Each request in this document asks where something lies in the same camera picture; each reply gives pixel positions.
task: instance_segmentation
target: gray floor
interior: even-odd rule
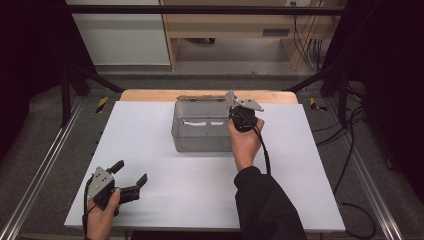
[[[204,39],[187,39],[181,42],[177,69],[171,72],[161,67],[102,68],[105,78],[124,88],[147,89],[286,89],[313,74],[304,66],[299,72],[292,72],[278,40],[256,41],[252,39],[217,39],[208,44]],[[318,106],[327,106],[333,99],[323,99],[319,94],[320,82],[298,92],[297,97],[304,105],[311,130],[326,128],[336,122],[330,111],[310,108],[310,98],[314,97]],[[90,163],[92,154],[101,138],[114,101],[120,94],[104,89],[90,82],[93,90],[89,97],[82,98],[83,108],[66,138],[60,154],[42,182],[42,188],[20,228],[20,237],[25,234],[48,234],[82,236],[82,231],[63,226],[70,208],[70,202],[81,184],[83,175]],[[362,86],[352,83],[362,90]],[[101,97],[109,100],[102,113],[95,113]],[[18,206],[22,196],[36,175],[38,167],[54,141],[61,122],[60,89],[52,88],[34,97],[30,103],[30,114],[15,144],[0,163],[0,226],[7,221]],[[349,98],[351,109],[359,106]],[[317,142],[331,136],[337,130],[314,132]],[[355,146],[360,153],[370,175],[396,221],[404,239],[424,239],[424,207],[416,198],[401,172],[388,170],[385,154],[379,147],[374,133],[366,121],[354,126]],[[347,149],[340,138],[318,148],[331,186],[337,182],[347,156]],[[337,201],[357,204],[369,213],[377,223],[374,239],[386,239],[381,225],[373,213],[366,191],[357,172],[348,166]],[[345,207],[340,210],[346,227],[358,235],[368,235],[371,226],[359,211]],[[122,230],[115,230],[114,236],[123,236]],[[310,239],[319,236],[311,234]],[[324,239],[354,239],[345,233],[324,234]]]

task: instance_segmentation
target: black jacket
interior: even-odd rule
[[[306,240],[296,208],[271,175],[256,167],[234,179],[240,229],[244,240]]]

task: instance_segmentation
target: person's left hand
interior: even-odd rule
[[[96,206],[94,200],[87,202],[87,209],[93,209],[88,214],[87,237],[91,240],[109,239],[112,230],[113,214],[119,205],[121,189],[116,188],[109,199],[105,210]]]

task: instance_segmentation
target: black pole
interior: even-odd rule
[[[86,70],[86,69],[84,69],[84,68],[82,68],[80,66],[76,66],[75,65],[74,66],[74,69],[76,71],[78,71],[80,74],[84,75],[85,77],[90,78],[90,79],[92,79],[92,80],[100,83],[101,85],[109,88],[110,90],[112,90],[114,92],[123,92],[123,91],[125,91],[124,88],[118,87],[115,84],[113,84],[113,83],[107,81],[106,79],[100,77],[99,75],[97,75],[95,73],[92,73],[92,72],[90,72],[90,71],[88,71],[88,70]]]
[[[333,74],[334,73],[334,69],[335,69],[334,64],[329,65],[325,69],[323,69],[323,70],[315,73],[314,75],[308,77],[307,79],[305,79],[302,82],[296,84],[295,86],[293,86],[293,87],[291,87],[289,89],[282,90],[282,91],[290,91],[290,92],[296,93],[296,92],[302,90],[303,88],[309,86],[310,84],[312,84],[312,83],[314,83],[314,82],[316,82],[318,80],[324,79],[325,77],[327,77],[330,74]]]
[[[62,124],[64,127],[71,117],[71,99],[69,93],[69,81],[66,76],[66,69],[60,74],[60,85],[62,90]]]
[[[343,16],[364,13],[366,9],[344,7],[265,7],[188,5],[49,5],[44,9],[90,14],[228,14],[228,15],[319,15]]]
[[[346,104],[347,104],[347,86],[348,80],[346,78],[345,71],[342,70],[339,85],[339,109],[338,109],[338,117],[343,127],[347,127],[346,122]]]

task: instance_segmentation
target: metal box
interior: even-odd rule
[[[175,149],[178,152],[231,152],[228,120],[225,101],[178,100],[171,130]]]

